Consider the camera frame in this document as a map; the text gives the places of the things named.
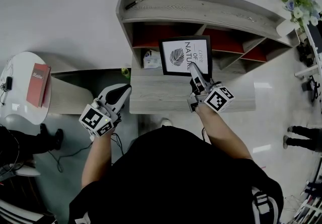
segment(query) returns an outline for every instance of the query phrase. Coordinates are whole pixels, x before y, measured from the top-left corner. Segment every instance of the person's left arm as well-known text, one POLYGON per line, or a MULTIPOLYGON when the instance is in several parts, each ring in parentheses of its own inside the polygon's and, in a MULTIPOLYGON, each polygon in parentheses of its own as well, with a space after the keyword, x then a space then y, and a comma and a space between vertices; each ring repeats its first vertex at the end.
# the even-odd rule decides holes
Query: person's left arm
POLYGON ((113 131, 97 137, 86 160, 82 175, 82 189, 94 181, 99 181, 111 167, 111 135, 113 131))

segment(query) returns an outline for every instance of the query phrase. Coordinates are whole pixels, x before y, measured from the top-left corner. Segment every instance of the white marker cube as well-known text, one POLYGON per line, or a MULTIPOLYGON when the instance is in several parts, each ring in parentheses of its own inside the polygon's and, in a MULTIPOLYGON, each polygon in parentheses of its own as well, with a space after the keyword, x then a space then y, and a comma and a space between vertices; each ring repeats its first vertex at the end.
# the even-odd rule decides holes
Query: white marker cube
POLYGON ((89 104, 85 107, 85 110, 79 118, 79 122, 91 135, 97 137, 102 136, 113 128, 111 119, 89 104))
POLYGON ((219 113, 224 111, 234 99, 234 95, 223 86, 213 89, 206 98, 205 103, 219 113))

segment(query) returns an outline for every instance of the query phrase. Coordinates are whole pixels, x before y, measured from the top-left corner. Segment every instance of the white round table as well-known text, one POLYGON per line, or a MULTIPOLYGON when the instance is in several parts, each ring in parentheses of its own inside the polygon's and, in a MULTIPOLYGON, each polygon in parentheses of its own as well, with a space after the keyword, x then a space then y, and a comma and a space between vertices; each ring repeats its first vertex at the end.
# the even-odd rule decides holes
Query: white round table
POLYGON ((34 64, 47 64, 39 56, 31 52, 22 52, 8 60, 1 76, 0 85, 6 83, 7 77, 12 77, 12 89, 1 97, 0 117, 20 115, 31 123, 42 123, 48 113, 82 114, 85 106, 93 102, 92 93, 84 88, 66 83, 48 76, 42 107, 35 107, 27 102, 29 81, 34 64))

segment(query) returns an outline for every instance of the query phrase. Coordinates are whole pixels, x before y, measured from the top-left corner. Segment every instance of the black shirt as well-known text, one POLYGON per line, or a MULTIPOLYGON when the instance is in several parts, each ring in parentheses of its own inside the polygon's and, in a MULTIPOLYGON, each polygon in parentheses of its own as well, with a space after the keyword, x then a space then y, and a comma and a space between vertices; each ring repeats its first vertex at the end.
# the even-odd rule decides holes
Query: black shirt
POLYGON ((69 222, 88 212, 91 224, 254 223, 252 186, 282 211, 279 184, 252 160, 232 159, 188 131, 162 127, 139 137, 103 180, 81 191, 69 222))

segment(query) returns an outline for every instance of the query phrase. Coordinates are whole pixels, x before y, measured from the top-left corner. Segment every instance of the black picture frame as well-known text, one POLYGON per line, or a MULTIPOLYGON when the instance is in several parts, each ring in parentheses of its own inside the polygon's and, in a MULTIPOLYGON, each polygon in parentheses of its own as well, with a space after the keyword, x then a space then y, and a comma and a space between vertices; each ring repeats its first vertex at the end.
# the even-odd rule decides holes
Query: black picture frame
POLYGON ((163 49, 163 43, 168 41, 189 41, 189 40, 205 40, 207 46, 207 62, 208 62, 208 74, 202 74, 205 79, 212 78, 212 53, 211 53, 211 41, 210 36, 208 35, 195 35, 195 36, 181 36, 181 37, 174 37, 168 39, 161 39, 159 40, 159 49, 160 49, 160 56, 162 62, 162 69, 163 74, 166 76, 184 76, 190 77, 190 73, 182 73, 182 72, 170 72, 166 69, 166 60, 165 60, 165 52, 163 49))

